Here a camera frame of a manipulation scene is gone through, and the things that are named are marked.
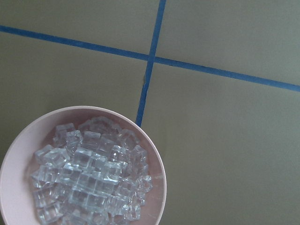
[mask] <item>pink bowl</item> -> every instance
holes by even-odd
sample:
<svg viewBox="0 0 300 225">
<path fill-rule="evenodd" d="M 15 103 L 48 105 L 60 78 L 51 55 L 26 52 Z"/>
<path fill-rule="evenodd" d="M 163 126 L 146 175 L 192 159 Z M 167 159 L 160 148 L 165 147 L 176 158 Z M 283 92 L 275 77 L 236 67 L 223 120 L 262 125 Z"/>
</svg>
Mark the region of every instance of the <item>pink bowl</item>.
<svg viewBox="0 0 300 225">
<path fill-rule="evenodd" d="M 153 189 L 146 195 L 141 219 L 132 225 L 158 225 L 165 207 L 166 177 L 163 162 L 151 139 L 131 120 L 99 107 L 72 106 L 50 112 L 29 124 L 13 141 L 0 172 L 0 209 L 6 225 L 39 225 L 31 195 L 30 174 L 38 168 L 33 152 L 52 142 L 58 124 L 75 126 L 95 116 L 106 116 L 133 130 L 148 152 Z"/>
</svg>

